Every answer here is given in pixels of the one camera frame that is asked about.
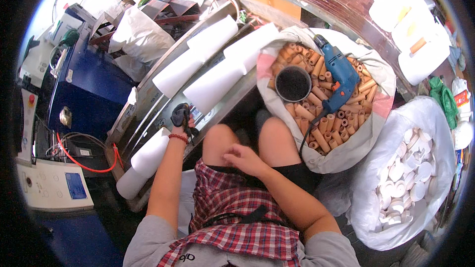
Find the bracelet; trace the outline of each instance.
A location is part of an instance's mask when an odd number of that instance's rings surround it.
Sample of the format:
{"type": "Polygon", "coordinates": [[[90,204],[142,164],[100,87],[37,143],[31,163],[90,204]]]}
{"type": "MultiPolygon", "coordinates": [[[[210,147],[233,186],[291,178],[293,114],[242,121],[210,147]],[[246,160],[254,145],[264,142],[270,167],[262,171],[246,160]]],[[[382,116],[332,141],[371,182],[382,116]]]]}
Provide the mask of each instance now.
{"type": "Polygon", "coordinates": [[[185,144],[188,144],[188,139],[184,136],[181,136],[181,135],[178,135],[178,134],[170,134],[168,135],[168,138],[178,138],[178,139],[181,139],[185,142],[185,144]]]}

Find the black shorts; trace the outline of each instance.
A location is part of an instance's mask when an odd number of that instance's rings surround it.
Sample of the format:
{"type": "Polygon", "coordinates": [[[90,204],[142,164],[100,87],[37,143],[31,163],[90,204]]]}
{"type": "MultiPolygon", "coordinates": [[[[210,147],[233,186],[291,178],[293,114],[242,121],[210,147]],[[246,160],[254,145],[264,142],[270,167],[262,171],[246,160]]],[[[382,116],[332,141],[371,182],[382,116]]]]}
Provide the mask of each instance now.
{"type": "MultiPolygon", "coordinates": [[[[263,182],[261,182],[257,177],[250,176],[242,172],[241,170],[234,167],[223,167],[223,166],[211,166],[207,165],[209,168],[223,173],[232,173],[236,175],[242,175],[246,178],[246,185],[252,188],[259,188],[266,190],[266,187],[263,182]]],[[[306,192],[312,194],[316,189],[316,176],[317,174],[310,171],[305,165],[304,162],[295,165],[273,167],[273,169],[279,171],[283,176],[288,180],[295,183],[306,192]]]]}

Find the red checkered shirt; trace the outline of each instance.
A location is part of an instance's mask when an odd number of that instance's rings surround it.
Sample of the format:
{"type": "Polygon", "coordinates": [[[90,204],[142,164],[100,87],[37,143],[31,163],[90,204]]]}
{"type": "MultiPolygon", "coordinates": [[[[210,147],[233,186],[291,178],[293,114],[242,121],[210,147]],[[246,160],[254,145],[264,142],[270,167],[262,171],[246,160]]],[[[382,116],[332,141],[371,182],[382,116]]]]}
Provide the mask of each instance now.
{"type": "Polygon", "coordinates": [[[272,222],[240,224],[238,217],[219,221],[203,228],[203,224],[223,213],[248,215],[265,205],[263,217],[286,224],[286,217],[269,192],[245,187],[243,176],[217,172],[200,159],[195,166],[198,181],[193,198],[195,216],[190,222],[191,234],[170,244],[170,251],[157,267],[173,266],[182,250],[191,243],[215,246],[223,251],[280,260],[283,266],[300,266],[297,256],[299,232],[272,222]]]}

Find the hand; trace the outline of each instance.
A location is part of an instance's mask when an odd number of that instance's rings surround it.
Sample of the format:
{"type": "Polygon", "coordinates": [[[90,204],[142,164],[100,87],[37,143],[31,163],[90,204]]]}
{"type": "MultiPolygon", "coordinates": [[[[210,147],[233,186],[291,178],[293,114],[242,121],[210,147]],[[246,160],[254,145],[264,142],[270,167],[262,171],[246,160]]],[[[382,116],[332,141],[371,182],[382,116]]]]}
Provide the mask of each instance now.
{"type": "MultiPolygon", "coordinates": [[[[190,128],[195,127],[195,119],[193,119],[193,114],[190,114],[190,120],[188,121],[188,126],[190,128]]],[[[173,129],[171,130],[171,133],[183,136],[185,138],[188,138],[188,135],[185,133],[184,129],[185,128],[183,128],[183,126],[181,126],[181,127],[173,126],[173,129]]]]}
{"type": "Polygon", "coordinates": [[[259,178],[271,169],[247,146],[234,144],[224,154],[223,159],[242,172],[259,178]]]}

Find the red hose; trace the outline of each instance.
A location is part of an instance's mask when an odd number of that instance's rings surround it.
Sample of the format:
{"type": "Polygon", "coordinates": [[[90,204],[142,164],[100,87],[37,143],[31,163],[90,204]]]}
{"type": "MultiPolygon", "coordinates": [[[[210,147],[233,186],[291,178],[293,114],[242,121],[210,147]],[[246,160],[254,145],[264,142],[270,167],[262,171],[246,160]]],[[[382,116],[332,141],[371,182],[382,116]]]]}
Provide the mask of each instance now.
{"type": "Polygon", "coordinates": [[[92,172],[96,172],[96,173],[106,173],[106,172],[109,172],[110,170],[112,170],[115,166],[116,166],[116,163],[117,163],[117,158],[119,158],[119,161],[123,167],[123,164],[122,164],[122,159],[120,158],[120,155],[119,155],[119,151],[117,150],[117,147],[116,147],[116,144],[114,144],[114,156],[115,156],[115,159],[114,159],[114,164],[112,164],[112,166],[108,169],[105,169],[105,170],[97,170],[97,169],[91,169],[89,167],[86,167],[84,165],[82,165],[81,163],[79,163],[78,161],[76,161],[73,157],[71,157],[71,155],[66,151],[66,149],[64,148],[63,144],[61,143],[61,139],[59,138],[59,133],[56,133],[56,138],[58,139],[58,142],[59,142],[59,146],[61,146],[61,149],[64,151],[64,153],[66,154],[66,156],[68,156],[69,159],[71,159],[71,161],[73,161],[74,163],[76,163],[77,165],[79,165],[80,167],[86,169],[86,170],[89,170],[89,171],[92,171],[92,172]]]}

